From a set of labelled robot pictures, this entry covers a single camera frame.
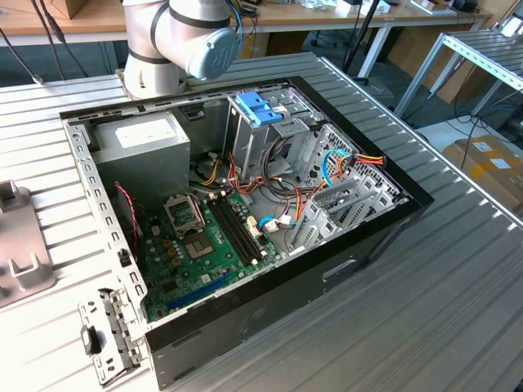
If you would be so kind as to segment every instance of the ram slot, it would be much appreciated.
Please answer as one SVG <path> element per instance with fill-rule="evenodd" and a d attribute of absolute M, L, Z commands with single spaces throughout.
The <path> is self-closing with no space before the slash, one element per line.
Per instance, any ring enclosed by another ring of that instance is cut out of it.
<path fill-rule="evenodd" d="M 261 260 L 262 254 L 250 234 L 235 215 L 231 205 L 224 199 L 208 203 L 209 210 L 217 220 L 230 244 L 238 253 L 242 264 L 251 265 L 253 260 Z"/>

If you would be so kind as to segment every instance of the motherboard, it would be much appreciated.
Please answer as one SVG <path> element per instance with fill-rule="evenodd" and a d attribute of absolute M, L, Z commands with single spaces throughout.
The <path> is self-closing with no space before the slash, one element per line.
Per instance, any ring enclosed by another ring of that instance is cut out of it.
<path fill-rule="evenodd" d="M 280 259 L 236 192 L 178 195 L 164 207 L 139 222 L 144 233 L 139 266 L 149 291 L 150 322 Z"/>

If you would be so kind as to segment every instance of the metal workbench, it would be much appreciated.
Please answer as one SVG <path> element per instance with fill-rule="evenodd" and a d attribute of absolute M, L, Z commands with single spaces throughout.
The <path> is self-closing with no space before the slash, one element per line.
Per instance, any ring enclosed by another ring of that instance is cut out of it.
<path fill-rule="evenodd" d="M 284 75 L 303 76 L 436 201 L 380 261 L 172 390 L 513 389 L 523 377 L 521 222 L 325 59 L 243 60 L 191 84 Z M 30 188 L 58 278 L 0 310 L 2 390 L 98 390 L 76 305 L 114 278 L 58 112 L 126 96 L 111 76 L 50 84 L 0 90 L 0 180 Z M 155 388 L 141 367 L 109 390 Z"/>
<path fill-rule="evenodd" d="M 497 30 L 441 33 L 419 67 L 418 73 L 414 76 L 400 103 L 396 106 L 394 114 L 397 117 L 401 118 L 409 107 L 416 91 L 435 64 L 443 47 L 452 49 L 454 54 L 432 86 L 432 92 L 437 91 L 441 83 L 445 83 L 462 57 L 498 79 L 474 108 L 473 115 L 476 115 L 485 106 L 503 83 L 517 91 L 523 91 L 523 42 L 519 37 L 507 38 Z"/>

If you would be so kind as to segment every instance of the side panel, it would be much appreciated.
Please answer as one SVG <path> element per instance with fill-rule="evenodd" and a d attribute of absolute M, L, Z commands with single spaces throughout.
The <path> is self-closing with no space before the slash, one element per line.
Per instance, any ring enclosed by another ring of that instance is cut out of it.
<path fill-rule="evenodd" d="M 387 243 L 389 238 L 395 237 L 402 231 L 407 221 L 403 220 L 402 223 L 372 234 L 321 264 L 236 307 L 229 313 L 210 320 L 184 336 L 176 336 L 176 338 L 173 336 L 174 339 L 162 347 L 156 346 L 160 335 L 162 341 L 165 341 L 170 332 L 185 329 L 188 322 L 194 324 L 187 320 L 190 319 L 187 317 L 190 314 L 148 332 L 146 337 L 150 343 L 159 388 L 165 389 L 174 381 L 304 306 L 376 260 L 371 261 L 369 254 L 375 253 L 373 256 L 378 256 L 379 249 L 382 248 L 380 244 Z M 307 263 L 302 257 L 297 258 L 295 262 Z"/>

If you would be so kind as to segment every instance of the blue connector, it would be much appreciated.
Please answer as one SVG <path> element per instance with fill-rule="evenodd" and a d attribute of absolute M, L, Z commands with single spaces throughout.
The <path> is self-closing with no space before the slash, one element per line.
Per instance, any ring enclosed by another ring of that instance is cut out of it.
<path fill-rule="evenodd" d="M 200 288 L 197 288 L 193 292 L 190 292 L 189 294 L 185 294 L 184 296 L 181 296 L 180 298 L 177 298 L 173 301 L 170 301 L 167 303 L 167 309 L 175 309 L 175 308 L 181 308 L 183 305 L 188 304 L 189 302 L 199 300 L 200 298 L 205 297 L 208 294 L 211 294 L 221 286 L 224 286 L 226 284 L 226 279 L 229 278 L 232 275 L 232 271 L 224 274 L 221 278 L 216 279 L 214 282 L 210 282 L 209 284 L 202 286 Z"/>

